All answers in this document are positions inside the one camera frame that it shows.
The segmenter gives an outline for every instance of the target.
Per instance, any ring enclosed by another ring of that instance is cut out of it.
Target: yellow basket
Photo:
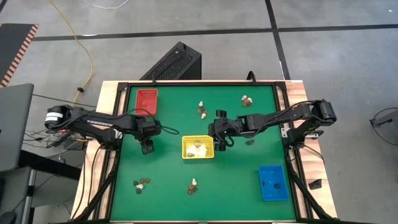
[[[182,136],[182,159],[214,158],[213,138],[210,136]]]

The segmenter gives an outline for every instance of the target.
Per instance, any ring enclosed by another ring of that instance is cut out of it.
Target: green mat
[[[135,106],[137,89],[131,90],[129,110]],[[214,159],[182,159],[182,136],[207,134],[217,109],[226,110],[231,119],[236,115],[275,112],[271,86],[158,86],[157,89],[156,118],[180,134],[163,131],[155,136],[155,152],[146,156],[132,136],[124,137],[111,220],[295,219],[291,196],[280,202],[265,202],[261,196],[259,166],[285,166],[278,126],[256,136],[251,146],[245,144],[247,139],[234,138],[235,145],[227,147],[226,152],[215,152]],[[243,95],[253,99],[252,106],[242,106]],[[204,120],[197,114],[200,101],[209,111]],[[197,179],[198,191],[188,195],[193,177]],[[151,182],[138,195],[133,182],[141,178],[150,178]]]

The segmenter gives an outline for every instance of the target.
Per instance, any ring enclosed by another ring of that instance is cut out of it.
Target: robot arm
[[[253,138],[268,127],[303,119],[305,121],[299,127],[287,131],[288,144],[295,147],[304,142],[307,134],[320,126],[330,126],[336,121],[331,103],[325,100],[303,101],[286,110],[271,114],[242,115],[237,116],[236,120],[228,119],[226,111],[223,110],[217,110],[216,115],[219,118],[209,124],[208,135],[218,142],[217,151],[225,151],[226,146],[232,147],[234,136]]]
[[[155,118],[131,114],[113,116],[69,105],[49,108],[44,125],[50,132],[66,129],[95,138],[102,148],[114,150],[118,147],[116,141],[121,134],[131,134],[140,142],[143,154],[154,151],[150,137],[160,134],[162,130],[162,125]]]

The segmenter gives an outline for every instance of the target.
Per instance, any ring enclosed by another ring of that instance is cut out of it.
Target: blue tray
[[[265,201],[289,199],[282,165],[260,166],[259,173],[262,198]]]

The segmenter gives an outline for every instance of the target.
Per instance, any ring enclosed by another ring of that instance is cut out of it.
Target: red box
[[[150,114],[144,110],[136,110],[136,115],[140,116],[155,116],[157,107],[157,89],[141,89],[137,90],[136,96],[136,109],[145,109]]]

